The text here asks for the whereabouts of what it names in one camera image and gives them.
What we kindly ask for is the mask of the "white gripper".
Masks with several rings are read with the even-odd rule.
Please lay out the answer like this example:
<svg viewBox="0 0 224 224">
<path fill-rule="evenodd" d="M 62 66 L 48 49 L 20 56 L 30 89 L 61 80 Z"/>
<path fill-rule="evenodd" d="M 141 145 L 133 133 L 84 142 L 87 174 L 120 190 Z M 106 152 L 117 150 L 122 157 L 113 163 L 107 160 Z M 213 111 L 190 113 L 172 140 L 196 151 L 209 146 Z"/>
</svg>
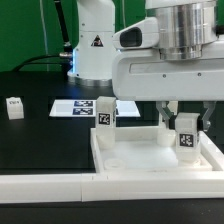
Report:
<svg viewBox="0 0 224 224">
<path fill-rule="evenodd" d="M 224 56 L 205 53 L 193 60 L 164 61 L 154 50 L 120 52 L 112 66 L 112 85 L 120 100 L 157 101 L 167 129 L 173 129 L 176 101 L 204 101 L 208 131 L 215 101 L 224 101 Z"/>
</svg>

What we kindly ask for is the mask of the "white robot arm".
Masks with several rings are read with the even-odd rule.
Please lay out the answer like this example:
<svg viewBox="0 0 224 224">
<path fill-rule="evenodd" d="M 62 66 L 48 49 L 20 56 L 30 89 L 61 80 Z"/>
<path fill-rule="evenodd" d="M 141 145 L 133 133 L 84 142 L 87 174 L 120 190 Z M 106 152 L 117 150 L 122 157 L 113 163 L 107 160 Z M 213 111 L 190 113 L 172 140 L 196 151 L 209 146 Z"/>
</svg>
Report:
<svg viewBox="0 0 224 224">
<path fill-rule="evenodd" d="M 171 129 L 169 101 L 202 101 L 201 130 L 224 101 L 224 29 L 217 0 L 145 0 L 146 17 L 116 32 L 109 0 L 78 0 L 80 42 L 69 79 L 84 85 L 112 82 L 120 100 L 154 101 Z"/>
</svg>

